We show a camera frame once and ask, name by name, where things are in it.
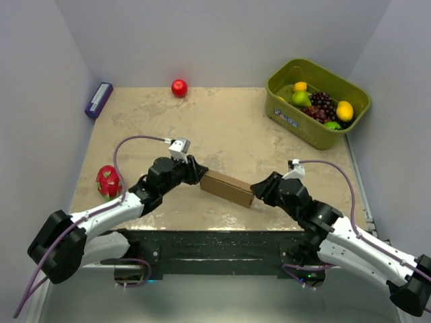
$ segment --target gray floor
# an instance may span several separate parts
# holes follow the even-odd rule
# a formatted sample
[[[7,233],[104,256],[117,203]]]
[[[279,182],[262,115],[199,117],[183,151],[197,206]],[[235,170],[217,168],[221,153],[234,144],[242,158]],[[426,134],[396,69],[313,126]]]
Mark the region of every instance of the gray floor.
[[[398,322],[388,295],[334,269],[317,291],[256,276],[165,276],[128,289],[112,269],[83,268],[49,287],[40,323],[70,322]]]

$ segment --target bin label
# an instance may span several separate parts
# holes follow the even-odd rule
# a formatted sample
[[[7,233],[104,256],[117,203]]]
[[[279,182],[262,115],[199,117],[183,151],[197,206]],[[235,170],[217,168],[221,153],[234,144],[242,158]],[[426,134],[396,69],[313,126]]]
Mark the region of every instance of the bin label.
[[[291,118],[289,118],[288,116],[285,116],[284,114],[281,113],[280,109],[275,109],[274,110],[274,114],[276,116],[279,116],[280,118],[282,118],[283,120],[287,121],[289,124],[291,124],[292,126],[294,126],[295,128],[298,128],[298,123],[293,121]]]

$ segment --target yellow lemon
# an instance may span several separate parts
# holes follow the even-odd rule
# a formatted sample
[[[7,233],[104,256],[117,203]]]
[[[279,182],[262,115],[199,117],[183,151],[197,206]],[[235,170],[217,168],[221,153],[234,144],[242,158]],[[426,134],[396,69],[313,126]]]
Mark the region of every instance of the yellow lemon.
[[[338,102],[337,116],[341,121],[349,122],[353,118],[353,106],[347,101]]]
[[[307,90],[307,83],[305,82],[297,82],[294,84],[294,92],[296,91],[306,91]]]

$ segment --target purple box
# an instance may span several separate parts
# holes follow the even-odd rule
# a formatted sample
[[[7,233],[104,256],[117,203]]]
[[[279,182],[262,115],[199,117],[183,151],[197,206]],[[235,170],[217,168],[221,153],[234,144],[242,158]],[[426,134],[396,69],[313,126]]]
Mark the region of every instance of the purple box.
[[[102,82],[99,85],[98,90],[94,94],[91,102],[87,105],[86,114],[92,118],[97,119],[99,114],[101,113],[103,107],[108,101],[110,94],[114,90],[114,87],[111,83]]]

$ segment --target green plastic container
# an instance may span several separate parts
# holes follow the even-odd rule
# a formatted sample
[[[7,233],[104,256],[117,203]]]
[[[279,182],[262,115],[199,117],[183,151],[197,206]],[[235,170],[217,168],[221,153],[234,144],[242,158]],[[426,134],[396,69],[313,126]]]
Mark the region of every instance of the green plastic container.
[[[292,88],[296,82],[307,83],[307,92],[327,92],[337,105],[349,102],[354,109],[354,122],[345,130],[332,130],[291,105]],[[370,107],[370,98],[360,88],[307,59],[294,59],[275,73],[267,83],[265,111],[269,118],[319,150],[329,149],[351,131]]]

